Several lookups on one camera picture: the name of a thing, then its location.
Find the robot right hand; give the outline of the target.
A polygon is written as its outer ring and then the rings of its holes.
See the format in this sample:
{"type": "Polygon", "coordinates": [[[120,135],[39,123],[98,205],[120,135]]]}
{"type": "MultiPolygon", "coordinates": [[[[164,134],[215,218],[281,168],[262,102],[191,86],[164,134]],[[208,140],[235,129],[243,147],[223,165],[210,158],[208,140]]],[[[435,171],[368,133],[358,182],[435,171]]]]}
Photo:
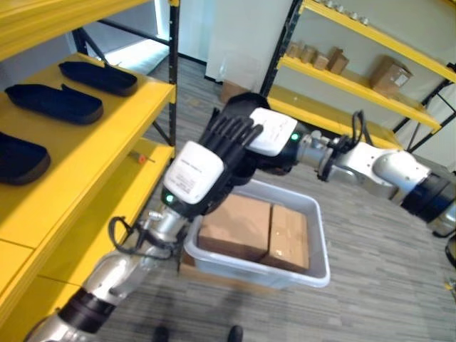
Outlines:
{"type": "Polygon", "coordinates": [[[296,119],[266,108],[256,108],[250,118],[263,127],[247,147],[242,172],[252,176],[256,170],[286,175],[298,164],[298,149],[308,130],[296,119]]]}

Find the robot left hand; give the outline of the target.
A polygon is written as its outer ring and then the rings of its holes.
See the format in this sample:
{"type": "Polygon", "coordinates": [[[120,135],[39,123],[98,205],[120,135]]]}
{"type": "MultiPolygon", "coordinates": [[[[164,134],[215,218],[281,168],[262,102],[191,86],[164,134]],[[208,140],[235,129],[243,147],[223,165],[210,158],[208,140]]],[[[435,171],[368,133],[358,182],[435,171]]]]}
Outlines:
{"type": "Polygon", "coordinates": [[[198,141],[188,141],[165,174],[161,200],[185,219],[204,214],[224,192],[263,125],[242,115],[219,114],[198,141]]]}

